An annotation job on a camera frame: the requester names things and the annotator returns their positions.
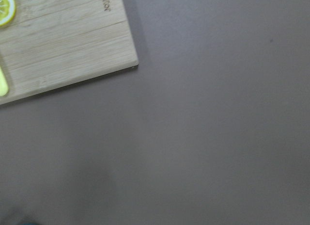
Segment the lemon slice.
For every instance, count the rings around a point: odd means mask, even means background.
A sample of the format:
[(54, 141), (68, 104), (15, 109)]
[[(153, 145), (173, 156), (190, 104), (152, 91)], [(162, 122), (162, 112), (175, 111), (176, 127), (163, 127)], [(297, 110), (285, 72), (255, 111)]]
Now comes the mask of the lemon slice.
[(15, 0), (0, 0), (0, 25), (5, 26), (11, 22), (16, 13)]

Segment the bamboo cutting board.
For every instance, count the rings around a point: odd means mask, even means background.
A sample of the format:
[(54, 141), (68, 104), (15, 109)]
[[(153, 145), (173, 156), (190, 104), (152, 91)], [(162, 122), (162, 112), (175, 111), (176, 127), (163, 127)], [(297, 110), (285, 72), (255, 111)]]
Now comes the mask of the bamboo cutting board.
[(137, 66), (123, 0), (15, 0), (0, 29), (1, 104)]

